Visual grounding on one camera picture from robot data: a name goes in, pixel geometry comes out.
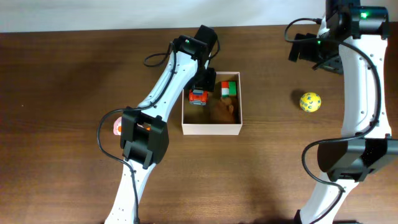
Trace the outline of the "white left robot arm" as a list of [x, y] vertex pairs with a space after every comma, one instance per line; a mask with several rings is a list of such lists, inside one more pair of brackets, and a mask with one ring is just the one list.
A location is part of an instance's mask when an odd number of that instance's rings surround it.
[[161, 162], [169, 146], [167, 120], [182, 90], [214, 86], [215, 70], [208, 65], [215, 55], [211, 52], [220, 42], [216, 32], [200, 26], [194, 37], [181, 35], [169, 43], [161, 63], [165, 70], [137, 107], [121, 108], [106, 113], [105, 121], [120, 112], [114, 132], [120, 137], [123, 174], [113, 207], [106, 223], [139, 223], [139, 202], [150, 173]]

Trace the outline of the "brown plush toy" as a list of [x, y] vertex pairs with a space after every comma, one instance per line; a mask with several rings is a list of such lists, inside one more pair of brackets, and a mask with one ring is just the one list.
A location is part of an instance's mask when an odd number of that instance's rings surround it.
[[218, 124], [234, 124], [238, 118], [238, 109], [236, 97], [220, 98], [210, 106], [210, 120]]

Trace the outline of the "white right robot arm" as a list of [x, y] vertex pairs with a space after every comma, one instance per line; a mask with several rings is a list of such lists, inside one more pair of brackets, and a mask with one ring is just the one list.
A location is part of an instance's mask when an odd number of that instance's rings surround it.
[[358, 0], [327, 0], [316, 34], [291, 40], [290, 61], [313, 62], [314, 69], [344, 78], [341, 137], [313, 143], [320, 175], [295, 223], [333, 223], [348, 194], [397, 157], [384, 95], [384, 57], [389, 38], [385, 7]]

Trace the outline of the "red grey toy fire truck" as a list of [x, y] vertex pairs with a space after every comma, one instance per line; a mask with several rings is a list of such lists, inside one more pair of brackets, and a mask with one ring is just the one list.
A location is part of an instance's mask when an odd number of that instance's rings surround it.
[[208, 102], [208, 92], [205, 90], [190, 90], [188, 100], [192, 105], [205, 106]]

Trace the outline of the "colourful two-by-two puzzle cube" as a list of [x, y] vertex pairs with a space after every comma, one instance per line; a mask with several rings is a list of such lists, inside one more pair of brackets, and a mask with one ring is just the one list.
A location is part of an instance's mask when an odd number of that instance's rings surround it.
[[221, 82], [221, 96], [227, 98], [230, 96], [237, 96], [237, 86], [234, 81]]

